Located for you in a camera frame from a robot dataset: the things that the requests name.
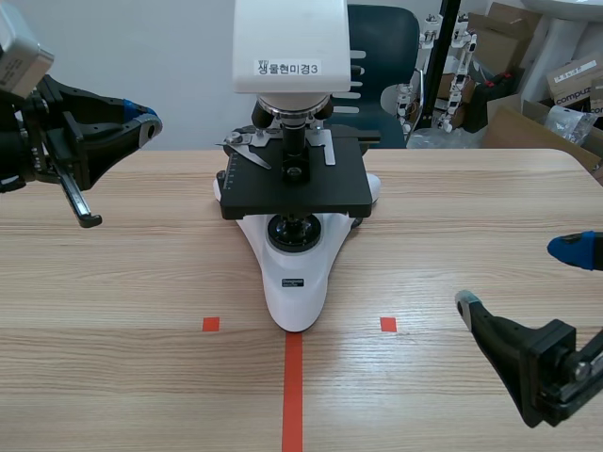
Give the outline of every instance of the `microscope stage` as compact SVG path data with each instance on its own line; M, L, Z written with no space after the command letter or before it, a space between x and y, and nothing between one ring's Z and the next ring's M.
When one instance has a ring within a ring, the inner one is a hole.
M221 190L224 219L249 215L348 214L368 218L372 196L360 144L354 137L334 137L336 164L325 164L324 148L310 147L310 181L288 184L283 181L283 142L273 139L257 153L272 169L264 169L232 152Z

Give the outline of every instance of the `black pole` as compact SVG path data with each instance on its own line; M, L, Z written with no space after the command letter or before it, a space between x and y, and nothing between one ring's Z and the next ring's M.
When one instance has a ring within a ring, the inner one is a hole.
M452 43L452 34L456 25L459 10L461 9L461 0L442 0L440 14L444 18L442 29L440 30L440 39L433 46L430 65L425 77L427 92L425 94L425 106L423 115L418 123L417 129L427 129L432 127L433 111L435 110L435 101L437 100L437 91L440 88L440 81L444 74L444 66L448 57L448 50Z

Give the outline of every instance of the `wooden table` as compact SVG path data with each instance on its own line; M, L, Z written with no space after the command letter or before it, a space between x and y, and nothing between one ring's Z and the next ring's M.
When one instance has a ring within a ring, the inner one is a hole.
M88 195L105 218L90 231L57 187L2 196L0 450L282 450L285 334L213 199L224 166L139 153ZM303 336L303 450L603 450L603 395L524 427L453 303L467 288L495 314L595 334L603 275L546 244L603 228L597 182L555 151L373 151L367 167L383 196Z

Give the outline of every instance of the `microscope base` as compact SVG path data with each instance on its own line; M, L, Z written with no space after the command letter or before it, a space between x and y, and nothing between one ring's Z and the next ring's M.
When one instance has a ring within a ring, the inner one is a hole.
M368 175L373 202L379 199L381 181ZM220 185L214 192L221 199ZM248 216L237 223L252 245L262 269L264 292L270 315L285 331L300 332L318 320L327 297L329 273L351 231L354 218L342 214L318 214L322 234L309 251L289 253L269 242L268 225L274 215Z

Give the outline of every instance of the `chair backrest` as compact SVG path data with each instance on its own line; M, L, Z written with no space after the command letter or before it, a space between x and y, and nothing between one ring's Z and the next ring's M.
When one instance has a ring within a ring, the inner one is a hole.
M362 75L353 75L351 92L361 98L334 99L335 106L365 103L381 104L383 91L400 83L410 83L418 55L419 25L415 15L403 8L349 5L350 47L366 52L366 57L353 59L351 64L363 68Z

